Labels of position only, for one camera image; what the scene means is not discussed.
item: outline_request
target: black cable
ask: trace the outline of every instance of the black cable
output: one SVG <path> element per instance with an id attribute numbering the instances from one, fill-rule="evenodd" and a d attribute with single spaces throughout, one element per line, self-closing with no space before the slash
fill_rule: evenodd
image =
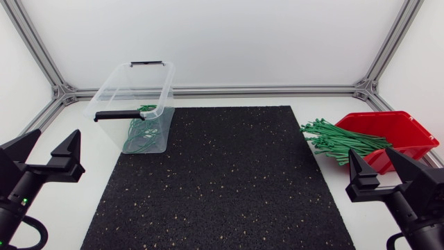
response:
<path id="1" fill-rule="evenodd" d="M 29 226 L 32 226 L 33 228 L 37 229 L 37 231 L 39 231 L 40 241 L 34 247 L 26 247 L 26 248 L 22 248 L 22 249 L 18 249 L 18 250 L 40 250 L 40 249 L 43 249 L 44 245 L 48 241 L 48 231 L 44 227 L 44 225 L 41 222 L 39 222 L 38 220 L 36 220 L 32 217 L 26 216 L 26 215 L 22 221 L 24 223 L 28 224 Z"/>
<path id="2" fill-rule="evenodd" d="M 395 241 L 401 237 L 403 237 L 404 235 L 402 233 L 397 233 L 395 235 L 392 235 L 388 240 L 387 240 L 387 250 L 395 250 Z"/>

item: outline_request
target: white wall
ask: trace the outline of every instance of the white wall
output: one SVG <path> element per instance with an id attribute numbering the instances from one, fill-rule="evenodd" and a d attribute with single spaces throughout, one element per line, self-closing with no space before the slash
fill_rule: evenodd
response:
<path id="1" fill-rule="evenodd" d="M 97 88 L 120 63 L 165 60 L 178 85 L 350 85 L 403 0 L 28 0 L 65 80 Z"/>
<path id="2" fill-rule="evenodd" d="M 444 1 L 425 0 L 380 79 L 380 93 L 444 144 Z M 444 158 L 444 147 L 436 150 Z"/>
<path id="3" fill-rule="evenodd" d="M 0 6 L 0 144 L 15 138 L 51 100 L 51 86 Z"/>

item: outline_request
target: bundle of cable ties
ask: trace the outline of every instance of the bundle of cable ties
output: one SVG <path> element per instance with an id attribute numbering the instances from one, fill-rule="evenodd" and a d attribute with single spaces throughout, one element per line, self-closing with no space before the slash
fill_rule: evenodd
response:
<path id="1" fill-rule="evenodd" d="M 156 105 L 143 105 L 138 111 L 146 112 L 154 110 Z M 132 119 L 128 129 L 128 139 L 123 145 L 127 153 L 142 153 L 155 144 L 155 138 L 159 131 L 155 128 L 158 122 L 152 119 Z"/>
<path id="2" fill-rule="evenodd" d="M 307 132 L 317 137 L 306 137 L 311 141 L 315 149 L 315 154 L 325 153 L 326 156 L 335 157 L 340 165 L 348 163 L 348 151 L 354 149 L 361 157 L 378 149 L 392 147 L 385 137 L 355 133 L 339 128 L 322 119 L 302 125 L 301 132 Z"/>

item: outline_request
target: clear plastic bin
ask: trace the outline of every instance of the clear plastic bin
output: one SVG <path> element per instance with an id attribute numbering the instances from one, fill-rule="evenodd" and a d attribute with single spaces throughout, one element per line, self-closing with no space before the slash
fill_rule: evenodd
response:
<path id="1" fill-rule="evenodd" d="M 174 71 L 170 62 L 119 65 L 84 115 L 98 122 L 123 153 L 162 153 L 174 113 Z"/>

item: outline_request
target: aluminum frame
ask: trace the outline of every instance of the aluminum frame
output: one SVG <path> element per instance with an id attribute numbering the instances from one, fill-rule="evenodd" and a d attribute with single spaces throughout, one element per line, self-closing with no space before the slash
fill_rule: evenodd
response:
<path id="1" fill-rule="evenodd" d="M 22 37 L 53 90 L 53 100 L 22 131 L 39 128 L 44 130 L 65 106 L 77 101 L 88 101 L 97 89 L 76 89 L 68 84 L 53 62 L 26 13 L 21 0 L 0 0 L 11 22 Z M 285 85 L 285 86 L 236 86 L 236 87 L 175 87 L 175 98 L 230 98 L 230 97 L 355 97 L 365 101 L 374 111 L 393 108 L 379 95 L 381 75 L 407 33 L 424 0 L 404 0 L 391 30 L 381 46 L 367 74 L 351 85 Z M 424 161 L 434 167 L 444 167 L 444 161 L 430 151 Z"/>

